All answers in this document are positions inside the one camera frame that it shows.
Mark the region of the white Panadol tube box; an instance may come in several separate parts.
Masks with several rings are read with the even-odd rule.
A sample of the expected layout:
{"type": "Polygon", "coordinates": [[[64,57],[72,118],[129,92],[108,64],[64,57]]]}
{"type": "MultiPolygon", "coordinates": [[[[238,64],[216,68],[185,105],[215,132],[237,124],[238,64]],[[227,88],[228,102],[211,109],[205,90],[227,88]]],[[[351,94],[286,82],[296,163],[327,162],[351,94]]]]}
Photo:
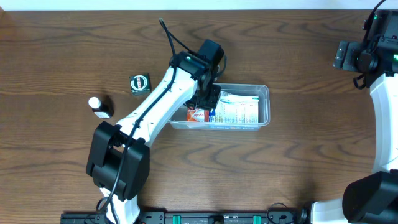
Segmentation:
{"type": "Polygon", "coordinates": [[[259,97],[256,96],[242,96],[235,95],[226,91],[222,91],[220,95],[220,102],[227,104],[235,103],[258,103],[259,97]]]}

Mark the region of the red Panadol ActiFast box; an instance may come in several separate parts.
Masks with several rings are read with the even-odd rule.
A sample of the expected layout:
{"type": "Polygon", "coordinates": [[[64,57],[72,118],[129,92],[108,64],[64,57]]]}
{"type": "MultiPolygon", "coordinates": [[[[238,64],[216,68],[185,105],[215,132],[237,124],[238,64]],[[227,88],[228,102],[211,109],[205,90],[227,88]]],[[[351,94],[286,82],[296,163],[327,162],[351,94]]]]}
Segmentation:
{"type": "Polygon", "coordinates": [[[186,120],[189,122],[209,122],[209,111],[205,109],[188,109],[186,120]]]}

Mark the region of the blue cooling patch box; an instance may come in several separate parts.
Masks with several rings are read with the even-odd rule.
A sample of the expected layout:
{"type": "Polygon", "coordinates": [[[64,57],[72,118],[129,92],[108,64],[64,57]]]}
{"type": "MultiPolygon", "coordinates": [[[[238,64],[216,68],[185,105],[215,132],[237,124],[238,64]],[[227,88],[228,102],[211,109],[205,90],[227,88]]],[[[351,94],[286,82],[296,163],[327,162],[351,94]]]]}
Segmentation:
{"type": "Polygon", "coordinates": [[[254,124],[258,121],[259,102],[227,104],[219,100],[217,107],[209,112],[209,122],[212,123],[254,124]]]}

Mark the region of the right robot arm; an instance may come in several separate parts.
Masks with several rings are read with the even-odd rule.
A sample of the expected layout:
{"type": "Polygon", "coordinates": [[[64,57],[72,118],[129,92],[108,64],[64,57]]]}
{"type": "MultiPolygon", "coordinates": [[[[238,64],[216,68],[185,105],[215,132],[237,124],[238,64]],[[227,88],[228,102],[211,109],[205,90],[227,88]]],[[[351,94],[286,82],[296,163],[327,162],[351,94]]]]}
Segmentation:
{"type": "Polygon", "coordinates": [[[341,41],[333,66],[358,73],[369,89],[376,121],[371,175],[350,183],[342,198],[313,202],[298,223],[397,223],[397,11],[375,7],[360,42],[341,41]]]}

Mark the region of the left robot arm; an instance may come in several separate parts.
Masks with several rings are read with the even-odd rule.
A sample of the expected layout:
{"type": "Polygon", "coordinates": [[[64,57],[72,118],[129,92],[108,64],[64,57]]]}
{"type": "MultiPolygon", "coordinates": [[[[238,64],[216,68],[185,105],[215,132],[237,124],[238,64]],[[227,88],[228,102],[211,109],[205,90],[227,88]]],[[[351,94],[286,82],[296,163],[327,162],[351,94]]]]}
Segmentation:
{"type": "Polygon", "coordinates": [[[149,176],[151,145],[181,106],[216,108],[221,87],[214,81],[226,61],[221,45],[209,39],[196,52],[180,52],[141,105],[117,124],[103,121],[95,129],[86,173],[104,195],[96,210],[107,223],[137,220],[137,195],[149,176]]]}

